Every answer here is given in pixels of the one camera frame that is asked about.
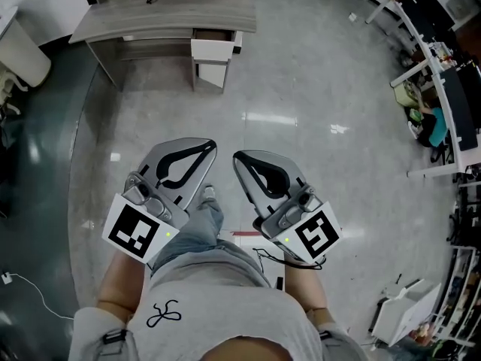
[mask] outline person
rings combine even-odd
[[[270,288],[247,253],[218,239],[214,188],[201,194],[142,298],[144,265],[116,252],[97,306],[75,314],[69,360],[367,361],[334,323],[316,271],[286,266],[286,292]]]
[[[440,108],[439,99],[431,101],[433,108],[425,106],[424,101],[418,91],[416,91],[419,103],[419,112],[424,117],[419,127],[415,127],[412,122],[408,122],[410,131],[414,138],[424,147],[439,147],[443,143],[448,133],[446,121],[444,120],[443,110]]]

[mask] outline seated person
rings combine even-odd
[[[436,99],[431,102],[431,105],[434,103],[433,108],[426,107],[423,100],[418,100],[418,103],[419,111],[422,112],[424,117],[418,127],[409,122],[410,130],[424,147],[438,147],[448,133],[439,100]]]

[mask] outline white cylindrical container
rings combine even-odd
[[[52,65],[15,19],[0,37],[0,62],[32,87],[44,82]]]

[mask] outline dark green floor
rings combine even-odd
[[[52,71],[23,103],[17,141],[2,157],[0,186],[9,218],[0,220],[0,268],[35,282],[47,304],[72,316],[78,309],[68,250],[70,162],[77,124],[97,62],[85,45],[50,55]],[[0,284],[0,346],[20,360],[67,359],[72,321],[47,311],[33,286],[19,278]]]

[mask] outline pants leg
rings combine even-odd
[[[157,256],[151,276],[163,265],[185,253],[202,253],[217,245],[224,214],[215,200],[201,203],[179,234]]]

